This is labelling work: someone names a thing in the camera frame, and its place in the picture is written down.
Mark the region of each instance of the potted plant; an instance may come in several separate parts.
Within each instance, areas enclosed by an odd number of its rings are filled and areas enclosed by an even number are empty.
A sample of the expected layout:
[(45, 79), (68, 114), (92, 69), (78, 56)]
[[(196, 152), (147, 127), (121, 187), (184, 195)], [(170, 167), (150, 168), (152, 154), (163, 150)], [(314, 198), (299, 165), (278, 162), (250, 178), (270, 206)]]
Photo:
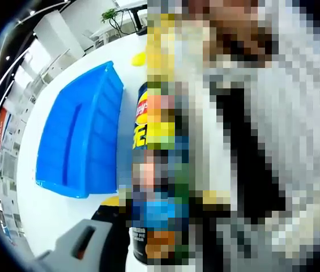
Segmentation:
[(121, 27), (118, 25), (118, 23), (116, 21), (116, 16), (118, 13), (119, 13), (119, 11), (117, 11), (115, 8), (110, 8), (106, 12), (102, 13), (102, 23), (105, 23), (106, 21), (108, 21), (109, 24), (115, 30), (117, 30), (119, 36), (122, 37), (122, 35), (120, 33)]

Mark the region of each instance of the blue plastic crate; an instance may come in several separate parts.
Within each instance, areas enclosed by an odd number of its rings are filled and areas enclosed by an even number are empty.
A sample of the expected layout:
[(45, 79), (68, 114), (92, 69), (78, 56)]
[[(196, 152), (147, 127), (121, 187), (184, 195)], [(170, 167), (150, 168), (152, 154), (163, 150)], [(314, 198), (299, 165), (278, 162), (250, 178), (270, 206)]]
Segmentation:
[(59, 93), (41, 136), (39, 186), (75, 198), (116, 192), (122, 93), (112, 61), (76, 78)]

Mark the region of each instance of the can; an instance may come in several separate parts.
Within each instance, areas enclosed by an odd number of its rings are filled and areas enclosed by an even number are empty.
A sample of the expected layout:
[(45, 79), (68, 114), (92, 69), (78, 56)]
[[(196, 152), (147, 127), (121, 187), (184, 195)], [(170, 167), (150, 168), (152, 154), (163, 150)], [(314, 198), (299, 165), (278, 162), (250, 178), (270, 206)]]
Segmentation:
[(132, 149), (147, 149), (147, 82), (138, 91)]
[[(138, 91), (132, 148), (133, 150), (147, 149), (147, 82), (145, 82)], [(138, 261), (146, 265), (147, 228), (133, 226), (132, 234), (134, 256)]]

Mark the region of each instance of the white chair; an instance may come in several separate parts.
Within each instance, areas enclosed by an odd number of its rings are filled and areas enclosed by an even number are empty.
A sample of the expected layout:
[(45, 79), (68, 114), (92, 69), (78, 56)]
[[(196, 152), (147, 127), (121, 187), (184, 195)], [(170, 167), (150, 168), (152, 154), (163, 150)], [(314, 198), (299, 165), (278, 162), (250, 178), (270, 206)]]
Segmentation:
[(143, 26), (146, 27), (147, 26), (147, 17), (142, 17), (141, 22), (142, 22)]
[(98, 36), (94, 36), (93, 32), (89, 30), (85, 30), (82, 34), (84, 37), (92, 41), (91, 47), (93, 47), (94, 49), (97, 49), (98, 47), (101, 47), (102, 45), (105, 45), (108, 43), (108, 35), (106, 33), (103, 33)]

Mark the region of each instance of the white table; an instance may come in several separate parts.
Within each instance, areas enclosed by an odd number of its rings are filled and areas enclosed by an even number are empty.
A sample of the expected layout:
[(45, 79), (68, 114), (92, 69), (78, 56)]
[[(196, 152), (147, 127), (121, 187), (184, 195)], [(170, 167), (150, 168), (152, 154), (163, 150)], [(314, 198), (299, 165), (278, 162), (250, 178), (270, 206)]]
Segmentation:
[[(17, 168), (17, 194), (25, 235), (35, 256), (54, 249), (58, 237), (82, 219), (90, 219), (100, 203), (110, 195), (90, 195), (86, 199), (64, 197), (35, 183), (36, 160), (46, 119), (59, 92), (86, 71), (113, 61), (125, 85), (117, 144), (117, 182), (131, 183), (131, 149), (139, 87), (147, 81), (146, 66), (134, 67), (132, 57), (144, 51), (147, 35), (136, 34), (104, 45), (68, 67), (43, 89), (28, 119), (21, 142)], [(127, 267), (145, 271), (133, 256), (130, 245)]]

